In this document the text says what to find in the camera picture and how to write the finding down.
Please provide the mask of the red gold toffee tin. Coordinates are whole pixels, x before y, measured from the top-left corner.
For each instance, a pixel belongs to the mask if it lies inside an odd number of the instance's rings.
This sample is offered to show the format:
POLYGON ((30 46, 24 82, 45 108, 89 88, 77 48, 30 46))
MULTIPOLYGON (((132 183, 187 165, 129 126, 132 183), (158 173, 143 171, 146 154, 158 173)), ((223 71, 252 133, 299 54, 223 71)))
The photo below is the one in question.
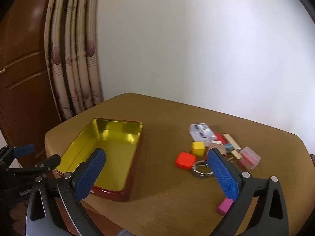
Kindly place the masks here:
POLYGON ((94 118, 61 156, 57 173, 83 170, 73 177, 80 200, 92 193, 125 202, 131 195, 142 131, 141 122, 94 118))

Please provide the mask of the red rectangular block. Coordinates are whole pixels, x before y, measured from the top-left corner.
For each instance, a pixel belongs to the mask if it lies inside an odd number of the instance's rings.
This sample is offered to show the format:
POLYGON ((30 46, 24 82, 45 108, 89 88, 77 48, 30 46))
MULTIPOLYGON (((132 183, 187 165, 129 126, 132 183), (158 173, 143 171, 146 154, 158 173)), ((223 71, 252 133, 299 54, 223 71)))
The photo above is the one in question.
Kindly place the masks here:
POLYGON ((223 145, 227 144, 227 140, 220 133, 215 133, 215 136, 217 141, 220 141, 223 145))

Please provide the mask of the brown wooden door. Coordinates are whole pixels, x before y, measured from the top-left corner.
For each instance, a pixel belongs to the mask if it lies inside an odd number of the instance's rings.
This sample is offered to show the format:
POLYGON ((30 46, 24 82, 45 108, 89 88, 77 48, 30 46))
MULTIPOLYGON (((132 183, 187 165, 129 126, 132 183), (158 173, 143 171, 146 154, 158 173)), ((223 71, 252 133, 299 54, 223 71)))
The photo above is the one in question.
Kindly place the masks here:
POLYGON ((1 133, 11 147, 34 145, 22 166, 46 158, 45 134, 60 123, 44 54, 48 1, 15 0, 1 21, 1 133))

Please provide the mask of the pink rectangular block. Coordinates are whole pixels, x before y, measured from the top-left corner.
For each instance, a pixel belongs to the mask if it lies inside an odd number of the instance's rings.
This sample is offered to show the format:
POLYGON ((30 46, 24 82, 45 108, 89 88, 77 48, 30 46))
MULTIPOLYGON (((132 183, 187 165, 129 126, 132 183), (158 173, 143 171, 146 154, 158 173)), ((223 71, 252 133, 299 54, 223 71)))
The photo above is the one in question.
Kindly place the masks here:
POLYGON ((217 207, 217 212, 224 216, 229 211, 233 203, 234 201, 232 199, 224 198, 224 200, 217 207))

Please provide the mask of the clear plastic labelled box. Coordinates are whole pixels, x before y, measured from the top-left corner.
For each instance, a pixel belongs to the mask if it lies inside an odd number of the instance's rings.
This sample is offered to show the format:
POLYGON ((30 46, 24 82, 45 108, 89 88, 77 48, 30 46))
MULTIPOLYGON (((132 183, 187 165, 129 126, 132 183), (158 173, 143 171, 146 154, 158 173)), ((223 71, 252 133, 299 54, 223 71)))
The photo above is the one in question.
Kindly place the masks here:
POLYGON ((191 124, 189 133, 194 142, 203 142, 205 147, 217 140, 214 132, 205 123, 191 124))

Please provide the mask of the orange-red rounded square case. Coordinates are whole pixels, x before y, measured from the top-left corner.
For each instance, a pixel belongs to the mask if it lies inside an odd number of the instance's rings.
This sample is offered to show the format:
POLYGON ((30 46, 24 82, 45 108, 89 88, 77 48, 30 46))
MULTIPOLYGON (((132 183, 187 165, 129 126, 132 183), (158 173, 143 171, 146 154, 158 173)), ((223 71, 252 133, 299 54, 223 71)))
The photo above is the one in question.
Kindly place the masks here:
POLYGON ((196 162, 196 156, 191 153, 181 152, 175 161, 175 166, 184 170, 190 170, 196 162))

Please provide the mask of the white cube block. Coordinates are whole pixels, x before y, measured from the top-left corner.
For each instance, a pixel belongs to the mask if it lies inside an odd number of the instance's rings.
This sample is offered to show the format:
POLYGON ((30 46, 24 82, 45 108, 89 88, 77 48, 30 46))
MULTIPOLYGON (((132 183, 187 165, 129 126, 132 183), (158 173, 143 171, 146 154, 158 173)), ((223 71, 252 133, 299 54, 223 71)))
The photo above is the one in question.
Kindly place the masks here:
POLYGON ((212 141, 210 145, 215 148, 225 148, 225 145, 221 141, 212 141))

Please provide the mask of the beige patterned curtain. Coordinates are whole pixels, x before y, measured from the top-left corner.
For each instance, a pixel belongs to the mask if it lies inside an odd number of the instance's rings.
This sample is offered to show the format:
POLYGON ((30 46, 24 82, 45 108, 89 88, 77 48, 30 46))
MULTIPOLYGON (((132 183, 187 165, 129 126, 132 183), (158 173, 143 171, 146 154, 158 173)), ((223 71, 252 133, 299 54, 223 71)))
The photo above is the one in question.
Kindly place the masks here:
POLYGON ((97 1, 48 0, 44 54, 62 121, 103 101, 97 54, 97 1))

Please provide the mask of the gold metallic long box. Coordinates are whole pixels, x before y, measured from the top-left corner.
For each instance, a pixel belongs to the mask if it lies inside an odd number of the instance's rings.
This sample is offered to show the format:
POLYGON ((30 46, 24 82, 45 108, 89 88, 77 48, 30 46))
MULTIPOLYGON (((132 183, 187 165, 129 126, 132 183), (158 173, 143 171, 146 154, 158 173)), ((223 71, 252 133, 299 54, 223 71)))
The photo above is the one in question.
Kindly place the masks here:
POLYGON ((223 137, 225 138, 225 140, 227 140, 227 142, 229 142, 229 144, 231 144, 231 145, 233 146, 233 148, 234 148, 236 151, 241 150, 241 147, 237 144, 237 142, 234 140, 234 138, 231 137, 230 134, 224 133, 224 134, 223 134, 223 137))

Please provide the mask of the clear pink small box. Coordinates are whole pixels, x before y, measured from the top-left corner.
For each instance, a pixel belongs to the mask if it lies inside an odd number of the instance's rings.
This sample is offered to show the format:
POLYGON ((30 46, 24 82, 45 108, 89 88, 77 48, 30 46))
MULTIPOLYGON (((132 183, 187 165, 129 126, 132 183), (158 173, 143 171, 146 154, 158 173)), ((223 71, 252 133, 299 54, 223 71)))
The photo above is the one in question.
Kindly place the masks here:
POLYGON ((240 155, 242 155, 240 164, 242 164, 243 167, 249 170, 254 169, 261 160, 261 157, 250 147, 243 148, 239 153, 240 155))

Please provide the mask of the pink red cosmetic carton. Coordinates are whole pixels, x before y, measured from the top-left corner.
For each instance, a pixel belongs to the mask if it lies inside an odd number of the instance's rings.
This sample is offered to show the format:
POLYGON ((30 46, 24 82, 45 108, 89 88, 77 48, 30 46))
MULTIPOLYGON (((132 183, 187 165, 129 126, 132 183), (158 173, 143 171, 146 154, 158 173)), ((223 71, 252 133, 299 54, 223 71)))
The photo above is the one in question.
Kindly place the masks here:
POLYGON ((221 153, 221 155, 227 156, 227 151, 223 144, 210 143, 208 146, 208 150, 210 151, 211 149, 217 149, 221 153))

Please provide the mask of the small gold foil box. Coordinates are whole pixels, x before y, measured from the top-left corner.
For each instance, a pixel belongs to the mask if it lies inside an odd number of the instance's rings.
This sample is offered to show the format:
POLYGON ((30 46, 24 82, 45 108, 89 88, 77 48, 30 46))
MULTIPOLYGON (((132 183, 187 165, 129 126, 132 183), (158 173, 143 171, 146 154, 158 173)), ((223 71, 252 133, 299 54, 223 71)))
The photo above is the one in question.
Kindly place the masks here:
POLYGON ((243 156, 236 150, 232 150, 231 151, 231 154, 235 157, 235 159, 237 160, 242 160, 243 159, 243 156))

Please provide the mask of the blue patterned small box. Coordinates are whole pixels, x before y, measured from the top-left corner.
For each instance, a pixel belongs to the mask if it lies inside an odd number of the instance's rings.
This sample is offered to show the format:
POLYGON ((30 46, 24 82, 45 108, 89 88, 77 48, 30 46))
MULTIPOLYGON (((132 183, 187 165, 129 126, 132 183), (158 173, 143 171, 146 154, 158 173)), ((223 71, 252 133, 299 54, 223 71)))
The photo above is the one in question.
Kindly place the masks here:
POLYGON ((227 153, 230 153, 231 151, 234 150, 234 146, 231 143, 227 143, 224 146, 227 153))

